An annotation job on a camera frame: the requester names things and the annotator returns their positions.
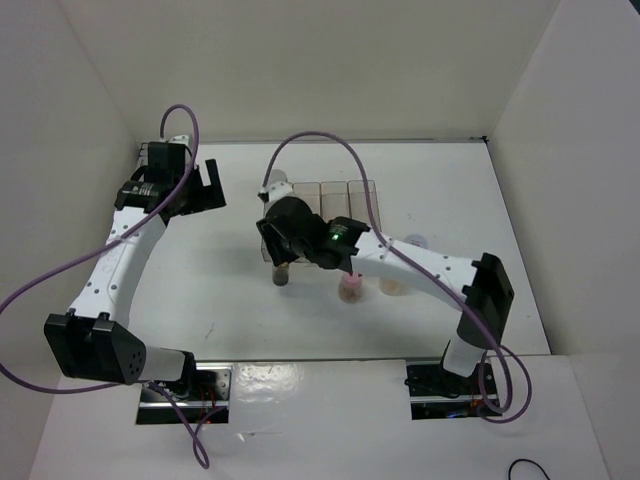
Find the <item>black-gold cap spice bottle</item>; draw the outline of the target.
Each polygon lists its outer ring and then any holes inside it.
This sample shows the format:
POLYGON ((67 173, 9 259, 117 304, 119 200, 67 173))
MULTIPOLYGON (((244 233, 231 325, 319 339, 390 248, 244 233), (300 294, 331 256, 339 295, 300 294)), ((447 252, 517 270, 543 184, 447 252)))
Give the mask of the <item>black-gold cap spice bottle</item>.
POLYGON ((290 265, 287 262, 272 266, 272 282, 278 287, 283 287, 289 283, 290 265))

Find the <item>pink-lid spice jar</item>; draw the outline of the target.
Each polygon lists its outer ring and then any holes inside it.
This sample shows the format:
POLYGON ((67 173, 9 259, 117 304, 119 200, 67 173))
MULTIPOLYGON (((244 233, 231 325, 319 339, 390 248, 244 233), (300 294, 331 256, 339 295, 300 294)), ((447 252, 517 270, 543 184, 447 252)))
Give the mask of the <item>pink-lid spice jar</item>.
POLYGON ((356 303, 362 298, 363 277, 357 273, 344 273, 338 285, 339 298, 346 303, 356 303))

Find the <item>red-label lid spice jar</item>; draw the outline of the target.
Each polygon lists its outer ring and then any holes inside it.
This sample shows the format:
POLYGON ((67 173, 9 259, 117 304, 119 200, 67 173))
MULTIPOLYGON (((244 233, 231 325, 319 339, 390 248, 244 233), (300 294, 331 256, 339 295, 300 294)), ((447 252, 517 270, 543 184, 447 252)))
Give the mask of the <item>red-label lid spice jar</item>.
POLYGON ((422 249, 428 248, 427 239, 420 234, 410 234, 404 238, 404 241, 408 244, 414 245, 422 249))

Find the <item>silver-lid blue-label bottle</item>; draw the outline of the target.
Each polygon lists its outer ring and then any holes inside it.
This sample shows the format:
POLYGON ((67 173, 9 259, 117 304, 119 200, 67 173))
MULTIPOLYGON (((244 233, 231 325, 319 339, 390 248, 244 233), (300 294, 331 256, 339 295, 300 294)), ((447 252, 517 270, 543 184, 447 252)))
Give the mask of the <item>silver-lid blue-label bottle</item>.
POLYGON ((288 181, 288 177, 283 170, 272 169, 268 177, 267 184, 272 185, 275 183, 287 182, 287 181, 288 181))

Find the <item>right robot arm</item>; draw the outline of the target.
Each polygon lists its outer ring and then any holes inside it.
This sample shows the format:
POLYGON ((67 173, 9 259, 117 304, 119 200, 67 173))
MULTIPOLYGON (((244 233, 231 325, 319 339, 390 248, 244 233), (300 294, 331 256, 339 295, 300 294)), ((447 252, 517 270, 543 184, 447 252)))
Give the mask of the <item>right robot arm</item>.
POLYGON ((393 280, 460 311, 438 369, 446 391, 463 391, 481 357, 500 345, 515 292, 497 256, 445 255, 348 217, 325 221, 292 195, 270 197, 262 191, 258 197, 265 213, 257 228, 274 265, 304 259, 325 270, 393 280))

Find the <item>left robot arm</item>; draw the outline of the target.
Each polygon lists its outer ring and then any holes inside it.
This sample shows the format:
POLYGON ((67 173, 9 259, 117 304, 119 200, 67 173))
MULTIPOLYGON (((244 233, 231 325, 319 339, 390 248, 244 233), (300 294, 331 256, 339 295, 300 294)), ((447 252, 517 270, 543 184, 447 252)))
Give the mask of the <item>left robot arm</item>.
POLYGON ((180 400, 198 390, 193 353, 149 346, 128 329, 134 294, 169 221, 226 204, 215 160, 205 163, 208 184, 199 170, 186 169, 193 145, 189 135, 148 143, 145 164, 116 195, 109 250, 68 311, 46 320, 46 340, 65 376, 163 383, 180 400))

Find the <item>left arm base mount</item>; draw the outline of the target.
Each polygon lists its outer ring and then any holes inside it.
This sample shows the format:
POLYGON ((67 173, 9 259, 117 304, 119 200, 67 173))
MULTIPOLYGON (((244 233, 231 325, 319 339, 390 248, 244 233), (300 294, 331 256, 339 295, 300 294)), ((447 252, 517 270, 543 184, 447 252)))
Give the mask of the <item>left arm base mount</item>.
POLYGON ((231 363, 199 362, 190 383, 157 381, 166 394, 144 385, 139 397, 135 423, 179 424, 179 415, 166 398, 169 396, 190 425, 227 424, 232 380, 231 363))

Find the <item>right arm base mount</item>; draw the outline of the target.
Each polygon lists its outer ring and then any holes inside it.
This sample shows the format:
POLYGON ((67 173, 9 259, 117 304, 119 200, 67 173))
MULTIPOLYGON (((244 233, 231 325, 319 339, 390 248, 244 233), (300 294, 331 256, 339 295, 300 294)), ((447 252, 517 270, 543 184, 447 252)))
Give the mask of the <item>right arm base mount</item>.
POLYGON ((406 363, 404 385, 408 389, 413 420, 500 417, 483 401, 480 385, 484 384, 489 400, 500 406, 493 369, 485 364, 484 374, 476 366, 472 375, 463 378, 443 369, 436 361, 406 363))

